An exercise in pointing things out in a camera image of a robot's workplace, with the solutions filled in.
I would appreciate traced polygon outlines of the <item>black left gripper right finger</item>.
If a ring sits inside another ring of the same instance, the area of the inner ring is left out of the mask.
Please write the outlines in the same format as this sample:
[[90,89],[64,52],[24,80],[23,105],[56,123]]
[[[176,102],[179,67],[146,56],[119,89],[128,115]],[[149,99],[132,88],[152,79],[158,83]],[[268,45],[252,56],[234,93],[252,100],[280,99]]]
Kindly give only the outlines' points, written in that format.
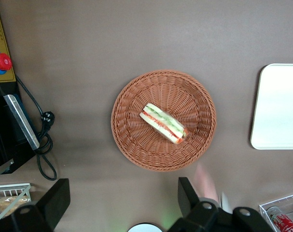
[[187,217],[199,203],[199,197],[187,177],[178,179],[178,204],[182,216]]

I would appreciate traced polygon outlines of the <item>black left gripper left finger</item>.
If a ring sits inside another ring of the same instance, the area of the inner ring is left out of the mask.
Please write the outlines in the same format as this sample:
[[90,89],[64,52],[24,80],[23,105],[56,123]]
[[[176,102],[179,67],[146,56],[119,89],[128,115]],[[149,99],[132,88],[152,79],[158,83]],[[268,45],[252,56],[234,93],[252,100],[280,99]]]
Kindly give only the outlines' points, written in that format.
[[59,179],[36,203],[36,207],[54,230],[70,205],[70,182],[68,178]]

